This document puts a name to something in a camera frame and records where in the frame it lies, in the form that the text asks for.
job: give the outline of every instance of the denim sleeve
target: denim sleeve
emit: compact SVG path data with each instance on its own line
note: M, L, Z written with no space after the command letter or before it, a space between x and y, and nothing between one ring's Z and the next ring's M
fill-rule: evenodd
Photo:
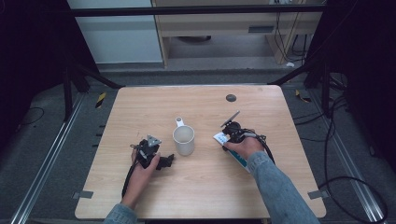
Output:
M135 224L137 216L134 210L128 206L116 204L105 219L105 224Z
M247 166L259 187L273 223L319 223L291 180L265 152L255 152Z

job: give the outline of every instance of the aluminum rail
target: aluminum rail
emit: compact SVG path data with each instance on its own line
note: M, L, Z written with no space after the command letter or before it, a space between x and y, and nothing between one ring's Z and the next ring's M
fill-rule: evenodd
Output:
M311 91L311 95L313 96L313 102L317 106L318 110L321 110L320 106L320 97L318 96L318 93L315 91ZM330 121L322 116L323 122L326 125L326 128L330 128ZM349 155L346 146L344 145L340 135L338 134L337 131L335 131L334 135L332 136L332 139L330 139L330 143L332 143L332 146L334 147L338 158L340 159L346 173L349 176L356 177L360 180L364 180L363 176L361 174L361 171L359 170L358 166L355 164L355 162L352 160L351 156ZM363 209L367 215L367 217L370 219L371 222L376 222L384 217L384 214L381 211L381 208L379 207L373 193L370 191L370 189L357 182L357 181L351 181L352 187L355 190L355 193L357 194L359 200L361 201L361 205L363 206Z
M84 94L80 93L78 98L76 99L74 111L71 114L71 117L68 121L64 121L64 124L61 127L61 130L58 132L51 148L49 149L49 153L47 154L46 159L44 159L43 164L41 165L40 170L38 171L37 175L35 176L35 180L33 181L31 187L29 188L28 192L26 193L23 201L21 202L18 210L15 212L14 216L11 219L12 224L23 224L27 221L27 218L30 215L33 207L35 206L35 202L40 194L41 190L43 189L49 175L50 171L52 170L53 165L58 158L58 155L64 145L64 141L69 134L73 123L76 120L78 111L81 108L82 101L84 99Z

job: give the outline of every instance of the wooden table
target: wooden table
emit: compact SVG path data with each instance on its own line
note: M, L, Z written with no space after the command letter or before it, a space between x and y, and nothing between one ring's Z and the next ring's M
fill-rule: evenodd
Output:
M228 94L236 101L228 102ZM105 218L120 202L130 145L151 134L163 141L162 156L174 153L176 158L172 167L155 172L136 207L139 218L269 217L253 177L213 138L237 110L234 121L267 136L276 165L316 216L324 217L323 201L307 195L318 188L283 92L258 85L120 89L85 183L84 190L93 195L79 199L76 216ZM172 138L178 116L195 130L195 150L188 157L177 154Z

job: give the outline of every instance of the mug handle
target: mug handle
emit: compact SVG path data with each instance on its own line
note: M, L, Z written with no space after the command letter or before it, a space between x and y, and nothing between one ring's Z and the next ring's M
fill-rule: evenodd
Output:
M183 119L181 117L176 118L177 127L184 126Z

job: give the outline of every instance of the white cabinet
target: white cabinet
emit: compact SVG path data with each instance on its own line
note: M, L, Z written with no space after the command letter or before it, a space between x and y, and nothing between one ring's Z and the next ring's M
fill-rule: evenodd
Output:
M149 0L68 0L72 9L151 7ZM161 63L160 44L153 16L76 18L95 62Z

